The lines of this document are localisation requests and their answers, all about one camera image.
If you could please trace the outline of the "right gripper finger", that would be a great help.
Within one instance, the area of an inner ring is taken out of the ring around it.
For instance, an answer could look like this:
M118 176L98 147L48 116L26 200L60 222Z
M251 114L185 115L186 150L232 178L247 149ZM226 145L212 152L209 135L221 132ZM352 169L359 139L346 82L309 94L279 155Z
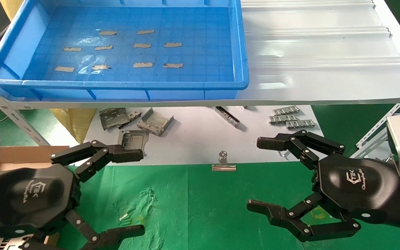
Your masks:
M249 200L247 210L265 215L272 226L287 229L300 242L312 242L349 238L354 236L361 225L348 215L339 213L338 223L326 223L320 225L308 225L301 219L311 212L323 200L320 193L313 193L299 202L291 209L286 209L276 204Z
M319 157L312 150L327 156L334 153L342 155L345 151L345 145L306 130L292 134L279 133L273 138L259 137L257 147L274 151L289 151L309 170L316 170L319 161Z

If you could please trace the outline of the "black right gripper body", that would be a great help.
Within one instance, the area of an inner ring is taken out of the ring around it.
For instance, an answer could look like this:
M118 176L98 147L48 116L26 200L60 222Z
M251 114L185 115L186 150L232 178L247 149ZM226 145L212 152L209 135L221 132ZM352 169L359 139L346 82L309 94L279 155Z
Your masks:
M400 176L393 164L333 154L316 166L313 190L332 217L400 228Z

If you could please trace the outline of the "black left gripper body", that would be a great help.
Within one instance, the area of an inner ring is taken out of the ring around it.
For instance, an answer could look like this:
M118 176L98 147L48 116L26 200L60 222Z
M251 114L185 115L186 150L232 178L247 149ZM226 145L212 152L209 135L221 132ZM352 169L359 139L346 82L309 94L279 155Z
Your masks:
M68 221L75 209L80 184L68 168L20 168L0 172L0 238L28 234L52 235Z

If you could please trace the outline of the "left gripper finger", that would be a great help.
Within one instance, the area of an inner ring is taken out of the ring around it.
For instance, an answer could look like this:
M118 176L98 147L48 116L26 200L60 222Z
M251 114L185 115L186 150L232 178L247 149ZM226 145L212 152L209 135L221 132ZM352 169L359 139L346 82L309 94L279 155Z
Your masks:
M51 162L68 166L81 160L86 160L75 169L75 176L79 182L86 182L108 163L132 163L143 159L141 149L124 149L120 144L103 144L93 140L50 156Z
M65 218L87 239L81 250L117 250L124 239L142 236L145 233L143 225L119 227L97 233L74 210L67 212Z

